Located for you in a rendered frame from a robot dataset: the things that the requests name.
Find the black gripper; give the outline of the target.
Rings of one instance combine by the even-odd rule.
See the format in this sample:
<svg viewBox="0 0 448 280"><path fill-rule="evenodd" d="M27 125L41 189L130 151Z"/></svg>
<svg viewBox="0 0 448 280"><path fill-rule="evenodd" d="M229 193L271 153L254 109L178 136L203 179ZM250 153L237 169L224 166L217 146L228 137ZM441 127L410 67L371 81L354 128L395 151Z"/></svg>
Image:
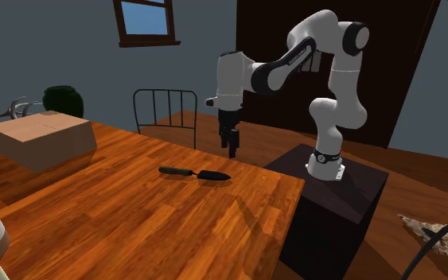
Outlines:
<svg viewBox="0 0 448 280"><path fill-rule="evenodd" d="M218 110L219 136L221 146L229 146L229 157L234 158L240 147L240 131L236 126L240 123L240 111Z"/></svg>

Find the black garden trowel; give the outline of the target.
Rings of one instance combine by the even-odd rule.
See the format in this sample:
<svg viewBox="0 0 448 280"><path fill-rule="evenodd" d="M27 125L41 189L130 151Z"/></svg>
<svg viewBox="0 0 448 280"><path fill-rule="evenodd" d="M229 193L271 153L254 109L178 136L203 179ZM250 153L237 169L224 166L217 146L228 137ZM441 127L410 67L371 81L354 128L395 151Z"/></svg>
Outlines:
<svg viewBox="0 0 448 280"><path fill-rule="evenodd" d="M170 174L170 175L182 175L182 176L196 176L199 179L210 180L210 181L226 181L231 179L226 173L221 173L217 171L201 170L199 173L192 171L191 169L175 168L170 166L160 166L158 168L160 173Z"/></svg>

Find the black metal chair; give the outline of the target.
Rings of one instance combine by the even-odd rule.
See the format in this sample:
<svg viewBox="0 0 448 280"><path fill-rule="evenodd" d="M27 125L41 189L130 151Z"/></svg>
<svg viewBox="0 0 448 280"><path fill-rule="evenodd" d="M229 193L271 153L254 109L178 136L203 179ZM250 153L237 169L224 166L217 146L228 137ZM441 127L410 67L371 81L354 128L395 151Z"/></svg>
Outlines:
<svg viewBox="0 0 448 280"><path fill-rule="evenodd" d="M186 122L185 97L193 98L193 118ZM149 99L151 105L142 105L143 109L152 110L152 119L142 122L138 99ZM164 88L140 88L132 94L132 106L135 120L135 132L141 134L143 127L180 128L192 131L192 146L197 148L197 112L198 96L194 91Z"/></svg>

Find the dark robot stand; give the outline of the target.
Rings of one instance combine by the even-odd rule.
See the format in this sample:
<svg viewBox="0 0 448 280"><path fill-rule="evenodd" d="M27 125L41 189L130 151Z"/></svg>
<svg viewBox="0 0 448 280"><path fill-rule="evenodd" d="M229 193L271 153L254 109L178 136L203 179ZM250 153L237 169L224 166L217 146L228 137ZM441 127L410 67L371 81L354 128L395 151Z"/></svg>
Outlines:
<svg viewBox="0 0 448 280"><path fill-rule="evenodd" d="M356 255L388 173L345 159L340 181L312 177L313 148L300 144L264 168L305 181L279 260L305 280L342 280Z"/></svg>

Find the dark framed window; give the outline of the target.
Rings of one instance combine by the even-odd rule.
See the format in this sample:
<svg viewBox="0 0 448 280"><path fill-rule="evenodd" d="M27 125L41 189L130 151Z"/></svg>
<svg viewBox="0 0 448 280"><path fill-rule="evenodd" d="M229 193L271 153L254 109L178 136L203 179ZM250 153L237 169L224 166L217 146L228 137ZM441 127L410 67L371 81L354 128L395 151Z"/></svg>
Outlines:
<svg viewBox="0 0 448 280"><path fill-rule="evenodd" d="M112 0L120 48L175 46L173 0Z"/></svg>

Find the dark green vase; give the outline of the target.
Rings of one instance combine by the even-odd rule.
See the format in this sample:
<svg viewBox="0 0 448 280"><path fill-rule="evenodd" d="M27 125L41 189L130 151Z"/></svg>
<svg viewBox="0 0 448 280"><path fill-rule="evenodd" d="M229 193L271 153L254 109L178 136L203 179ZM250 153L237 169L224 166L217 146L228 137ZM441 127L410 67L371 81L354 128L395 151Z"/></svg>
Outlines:
<svg viewBox="0 0 448 280"><path fill-rule="evenodd" d="M84 117L84 100L72 86L48 87L44 91L42 103L47 111L56 111L77 118Z"/></svg>

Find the brown cardboard box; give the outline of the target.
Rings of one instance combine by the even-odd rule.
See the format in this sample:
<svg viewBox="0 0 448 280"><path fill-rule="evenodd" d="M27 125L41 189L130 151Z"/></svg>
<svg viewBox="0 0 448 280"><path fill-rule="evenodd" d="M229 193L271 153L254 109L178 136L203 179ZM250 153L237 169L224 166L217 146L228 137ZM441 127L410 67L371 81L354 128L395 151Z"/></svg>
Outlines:
<svg viewBox="0 0 448 280"><path fill-rule="evenodd" d="M0 122L0 154L35 173L96 147L87 119L45 111Z"/></svg>

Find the grey curved horn ornament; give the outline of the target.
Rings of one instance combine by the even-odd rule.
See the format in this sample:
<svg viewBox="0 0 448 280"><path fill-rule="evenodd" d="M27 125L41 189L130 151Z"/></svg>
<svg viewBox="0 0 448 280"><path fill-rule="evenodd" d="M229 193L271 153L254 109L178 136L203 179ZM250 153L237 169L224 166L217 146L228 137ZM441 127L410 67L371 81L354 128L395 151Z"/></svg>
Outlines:
<svg viewBox="0 0 448 280"><path fill-rule="evenodd" d="M20 115L21 117L26 117L29 114L29 109L32 105L42 105L42 102L28 102L21 103L21 100L25 99L25 96L21 96L12 101L10 106L7 108L7 111L0 114L0 118L3 117L11 117L12 119L17 119Z"/></svg>

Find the speckled beige rug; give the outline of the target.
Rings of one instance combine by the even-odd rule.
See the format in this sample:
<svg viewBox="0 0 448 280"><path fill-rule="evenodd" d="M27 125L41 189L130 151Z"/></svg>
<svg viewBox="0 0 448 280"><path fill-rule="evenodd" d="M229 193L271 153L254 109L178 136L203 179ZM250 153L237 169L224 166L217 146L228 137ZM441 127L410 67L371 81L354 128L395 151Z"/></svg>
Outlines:
<svg viewBox="0 0 448 280"><path fill-rule="evenodd" d="M398 214L403 224L412 230L424 243L431 241L438 233L445 228L445 224L430 224L420 222L407 216ZM448 232L441 237L435 245L430 248L436 254L448 256Z"/></svg>

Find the black curved chair frame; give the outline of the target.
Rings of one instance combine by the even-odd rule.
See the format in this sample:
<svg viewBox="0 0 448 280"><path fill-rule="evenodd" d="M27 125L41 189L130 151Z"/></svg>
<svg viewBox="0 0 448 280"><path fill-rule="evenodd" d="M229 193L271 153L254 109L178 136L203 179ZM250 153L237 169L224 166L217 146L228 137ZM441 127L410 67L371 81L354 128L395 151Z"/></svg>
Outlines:
<svg viewBox="0 0 448 280"><path fill-rule="evenodd" d="M419 250L419 252L415 255L415 257L411 260L406 270L401 275L400 280L407 280L415 267L419 264L421 259L427 254L428 251L432 249L432 247L438 242L441 241L442 238L448 233L448 224L440 229L437 233L435 233L429 241L425 243L425 245Z"/></svg>

